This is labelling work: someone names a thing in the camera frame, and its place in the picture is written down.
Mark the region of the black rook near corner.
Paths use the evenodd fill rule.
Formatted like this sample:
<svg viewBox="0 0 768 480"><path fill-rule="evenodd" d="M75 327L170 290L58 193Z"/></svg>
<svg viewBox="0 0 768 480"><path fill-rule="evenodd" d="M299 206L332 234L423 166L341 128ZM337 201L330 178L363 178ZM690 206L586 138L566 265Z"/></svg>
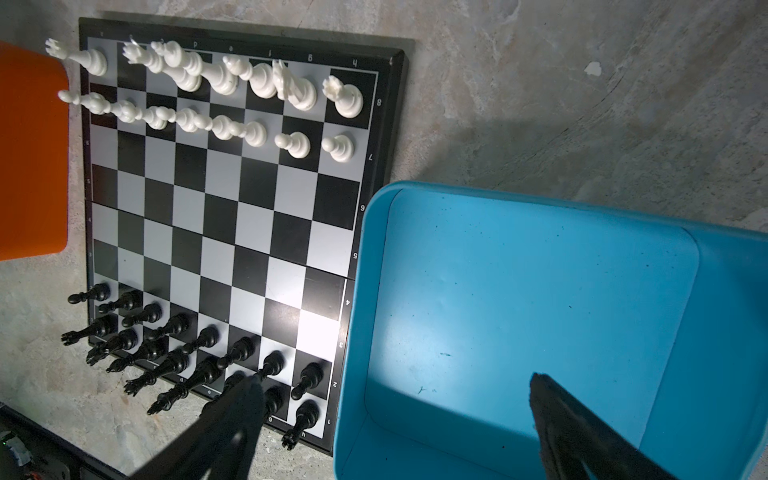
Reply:
<svg viewBox="0 0 768 480"><path fill-rule="evenodd" d="M305 431L314 427L319 419L320 410L316 402L307 400L296 411L296 422L282 437L282 446L288 451L293 450Z"/></svg>

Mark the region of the white pawn far corner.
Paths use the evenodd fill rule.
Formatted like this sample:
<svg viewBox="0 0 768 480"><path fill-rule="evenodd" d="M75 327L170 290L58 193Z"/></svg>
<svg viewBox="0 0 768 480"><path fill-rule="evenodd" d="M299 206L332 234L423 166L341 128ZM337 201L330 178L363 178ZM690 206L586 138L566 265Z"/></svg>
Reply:
<svg viewBox="0 0 768 480"><path fill-rule="evenodd" d="M79 95L72 91L60 90L58 97L65 103L82 106L95 115L108 114L112 111L111 103L97 92Z"/></svg>

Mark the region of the blue plastic tray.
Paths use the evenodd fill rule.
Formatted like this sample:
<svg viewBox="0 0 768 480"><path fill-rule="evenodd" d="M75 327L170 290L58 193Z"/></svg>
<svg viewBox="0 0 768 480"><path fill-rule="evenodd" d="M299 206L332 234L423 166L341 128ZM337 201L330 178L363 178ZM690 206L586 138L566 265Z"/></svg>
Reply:
<svg viewBox="0 0 768 480"><path fill-rule="evenodd" d="M339 479L541 479L552 377L680 479L745 479L767 444L767 237L398 182L362 224Z"/></svg>

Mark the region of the white pawn right edge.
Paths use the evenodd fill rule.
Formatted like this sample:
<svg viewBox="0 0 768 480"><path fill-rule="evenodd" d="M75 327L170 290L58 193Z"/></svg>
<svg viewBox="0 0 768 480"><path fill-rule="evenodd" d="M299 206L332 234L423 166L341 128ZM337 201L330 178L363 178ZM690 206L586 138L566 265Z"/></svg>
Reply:
<svg viewBox="0 0 768 480"><path fill-rule="evenodd" d="M338 163L347 163L354 155L354 144L352 140L344 134L324 137L321 142L321 147Z"/></svg>

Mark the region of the white rook chess piece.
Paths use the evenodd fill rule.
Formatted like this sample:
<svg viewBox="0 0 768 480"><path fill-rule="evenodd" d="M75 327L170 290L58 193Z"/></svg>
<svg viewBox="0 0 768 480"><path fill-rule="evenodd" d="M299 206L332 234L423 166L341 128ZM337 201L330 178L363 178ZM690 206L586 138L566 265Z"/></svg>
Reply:
<svg viewBox="0 0 768 480"><path fill-rule="evenodd" d="M364 99L361 91L355 85L345 84L333 75L323 80L322 92L344 118L355 118L363 109Z"/></svg>

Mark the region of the black knight near corner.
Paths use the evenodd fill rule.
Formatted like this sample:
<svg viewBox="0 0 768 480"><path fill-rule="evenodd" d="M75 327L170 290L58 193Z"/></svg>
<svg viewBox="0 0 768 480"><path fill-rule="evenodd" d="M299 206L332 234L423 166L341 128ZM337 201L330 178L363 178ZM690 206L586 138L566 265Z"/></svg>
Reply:
<svg viewBox="0 0 768 480"><path fill-rule="evenodd" d="M284 404L283 389L279 386L273 386L264 392L265 410L264 420L269 421Z"/></svg>

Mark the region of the orange plastic tray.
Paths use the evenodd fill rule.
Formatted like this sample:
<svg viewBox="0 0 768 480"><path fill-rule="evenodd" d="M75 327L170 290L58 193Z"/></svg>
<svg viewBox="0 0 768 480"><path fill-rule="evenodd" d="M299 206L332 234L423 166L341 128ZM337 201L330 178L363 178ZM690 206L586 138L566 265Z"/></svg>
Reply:
<svg viewBox="0 0 768 480"><path fill-rule="evenodd" d="M1 259L62 251L68 241L69 87L63 65L1 43Z"/></svg>

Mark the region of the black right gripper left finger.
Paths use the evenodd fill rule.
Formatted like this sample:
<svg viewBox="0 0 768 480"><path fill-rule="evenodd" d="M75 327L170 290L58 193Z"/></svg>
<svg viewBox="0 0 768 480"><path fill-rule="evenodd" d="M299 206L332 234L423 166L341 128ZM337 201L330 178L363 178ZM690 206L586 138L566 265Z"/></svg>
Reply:
<svg viewBox="0 0 768 480"><path fill-rule="evenodd" d="M261 381L251 376L223 394L133 479L246 479L264 422Z"/></svg>

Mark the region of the black pawn near corner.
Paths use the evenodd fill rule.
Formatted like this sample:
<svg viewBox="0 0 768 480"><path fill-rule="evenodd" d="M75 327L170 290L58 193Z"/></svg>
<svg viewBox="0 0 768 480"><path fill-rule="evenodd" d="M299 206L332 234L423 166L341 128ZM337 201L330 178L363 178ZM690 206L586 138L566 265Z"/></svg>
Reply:
<svg viewBox="0 0 768 480"><path fill-rule="evenodd" d="M316 363L309 363L300 373L299 382L291 390L291 398L300 400L308 390L315 388L323 380L322 367Z"/></svg>

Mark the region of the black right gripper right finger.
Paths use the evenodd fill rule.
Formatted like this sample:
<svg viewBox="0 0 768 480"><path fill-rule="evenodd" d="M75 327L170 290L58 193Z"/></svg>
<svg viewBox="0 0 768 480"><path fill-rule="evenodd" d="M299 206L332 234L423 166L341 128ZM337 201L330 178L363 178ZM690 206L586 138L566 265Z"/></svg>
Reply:
<svg viewBox="0 0 768 480"><path fill-rule="evenodd" d="M671 479L546 374L530 380L530 408L548 479Z"/></svg>

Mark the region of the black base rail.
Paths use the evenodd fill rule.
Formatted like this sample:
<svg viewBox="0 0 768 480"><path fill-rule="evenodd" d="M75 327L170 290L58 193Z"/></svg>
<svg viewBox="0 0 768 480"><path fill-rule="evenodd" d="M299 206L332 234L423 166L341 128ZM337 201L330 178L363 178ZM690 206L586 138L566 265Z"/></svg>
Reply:
<svg viewBox="0 0 768 480"><path fill-rule="evenodd" d="M2 479L127 479L60 436L1 403Z"/></svg>

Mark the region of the white rook far corner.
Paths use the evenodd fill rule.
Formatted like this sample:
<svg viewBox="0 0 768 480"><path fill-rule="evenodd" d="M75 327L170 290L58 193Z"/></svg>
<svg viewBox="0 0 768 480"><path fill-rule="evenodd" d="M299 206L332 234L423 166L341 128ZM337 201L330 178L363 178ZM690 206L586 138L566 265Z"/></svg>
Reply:
<svg viewBox="0 0 768 480"><path fill-rule="evenodd" d="M48 55L60 60L72 60L83 67L89 74L104 76L108 70L106 56L97 49L67 50L53 38L45 41L45 51Z"/></svg>

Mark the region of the black and silver chessboard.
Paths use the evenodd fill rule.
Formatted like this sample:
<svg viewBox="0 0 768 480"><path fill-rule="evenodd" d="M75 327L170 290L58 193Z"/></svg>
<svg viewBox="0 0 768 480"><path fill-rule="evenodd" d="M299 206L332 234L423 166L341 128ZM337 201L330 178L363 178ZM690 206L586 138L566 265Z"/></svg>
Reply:
<svg viewBox="0 0 768 480"><path fill-rule="evenodd" d="M126 42L154 50L171 67L200 76L186 92L163 73L129 64ZM267 424L291 429L298 407L317 403L320 416L301 441L322 452L334 446L363 216L387 182L408 59L375 40L295 39L254 31L222 31L211 22L180 25L83 18L82 49L107 58L104 76L83 72L83 93L139 108L166 108L149 120L124 123L111 114L82 115L90 345L127 328L136 341L161 333L172 351L215 328L217 342L197 347L180 383L209 358L226 357L242 338L253 343L226 374L253 374L273 352L282 370L266 388L283 389L284 404ZM280 100L272 61L282 60L316 88L300 111ZM322 92L333 75L362 93L361 113L338 114ZM279 133L304 133L309 155L293 158L275 144ZM354 144L347 163L321 147L344 134ZM324 373L300 400L291 398L312 362Z"/></svg>

